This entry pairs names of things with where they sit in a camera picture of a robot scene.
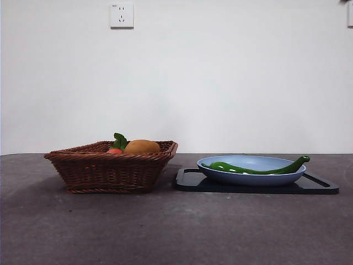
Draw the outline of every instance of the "black cutting board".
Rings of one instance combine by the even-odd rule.
[[[289,185],[279,187],[257,187],[232,185],[216,182],[207,178],[197,168],[178,170],[175,187],[186,192],[229,192],[265,194],[338,194],[339,187],[325,179],[309,173]]]

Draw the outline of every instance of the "brown wicker basket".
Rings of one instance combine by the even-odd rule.
[[[70,193],[148,193],[178,148],[173,141],[156,143],[159,153],[113,155],[106,153],[113,141],[100,141],[52,151],[44,158],[52,162]]]

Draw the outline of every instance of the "wall outlet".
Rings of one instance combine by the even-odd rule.
[[[110,6],[111,28],[133,28],[133,4],[117,3]]]
[[[347,26],[353,29],[353,0],[348,1]]]

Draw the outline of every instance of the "orange fruit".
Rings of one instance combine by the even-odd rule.
[[[118,155],[118,154],[122,153],[122,151],[118,148],[111,148],[107,151],[107,153],[113,153],[113,154]]]

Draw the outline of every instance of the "blue plate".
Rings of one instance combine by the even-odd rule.
[[[210,165],[213,162],[225,162],[237,167],[254,169],[259,171],[267,171],[286,167],[293,161],[265,156],[212,156],[197,161],[200,171],[208,178],[227,184],[246,185],[246,186],[283,186],[298,180],[307,169],[304,165],[291,174],[277,175],[257,175],[257,174],[239,174],[232,172],[223,172],[207,167],[203,167],[201,163]]]

